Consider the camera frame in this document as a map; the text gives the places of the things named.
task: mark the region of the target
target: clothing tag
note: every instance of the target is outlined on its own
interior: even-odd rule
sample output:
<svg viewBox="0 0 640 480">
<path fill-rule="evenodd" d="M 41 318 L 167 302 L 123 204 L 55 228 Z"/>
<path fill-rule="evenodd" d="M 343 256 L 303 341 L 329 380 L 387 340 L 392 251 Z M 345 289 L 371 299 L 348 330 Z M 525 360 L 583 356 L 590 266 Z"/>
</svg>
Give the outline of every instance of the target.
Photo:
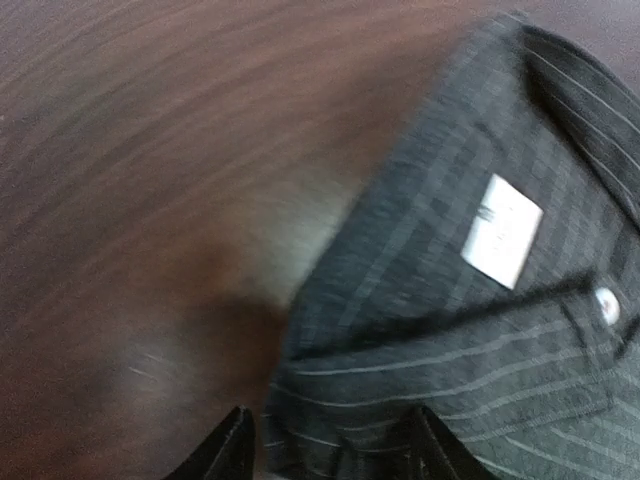
<svg viewBox="0 0 640 480">
<path fill-rule="evenodd" d="M 462 258 L 513 290 L 541 218 L 540 207 L 494 175 L 473 220 Z"/>
</svg>

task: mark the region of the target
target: brown wooden surface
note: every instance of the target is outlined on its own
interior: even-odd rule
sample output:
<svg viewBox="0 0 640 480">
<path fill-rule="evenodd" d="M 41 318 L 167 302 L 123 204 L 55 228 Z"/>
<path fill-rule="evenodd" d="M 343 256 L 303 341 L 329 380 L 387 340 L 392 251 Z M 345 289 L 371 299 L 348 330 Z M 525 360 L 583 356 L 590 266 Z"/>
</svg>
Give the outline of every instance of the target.
<svg viewBox="0 0 640 480">
<path fill-rule="evenodd" d="M 472 22 L 640 84 L 601 0 L 0 0 L 0 478 L 157 479 L 259 411 L 296 286 Z"/>
</svg>

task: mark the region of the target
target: white button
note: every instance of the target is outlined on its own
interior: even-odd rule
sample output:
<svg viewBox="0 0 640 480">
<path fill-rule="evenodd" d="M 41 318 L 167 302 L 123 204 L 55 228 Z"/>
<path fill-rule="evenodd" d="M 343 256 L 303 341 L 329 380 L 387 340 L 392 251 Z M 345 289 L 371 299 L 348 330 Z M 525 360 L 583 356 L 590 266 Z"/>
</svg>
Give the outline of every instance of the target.
<svg viewBox="0 0 640 480">
<path fill-rule="evenodd" d="M 608 288 L 599 288 L 596 290 L 596 298 L 602 309 L 602 316 L 608 325 L 613 325 L 620 318 L 620 303 L 618 299 Z"/>
</svg>

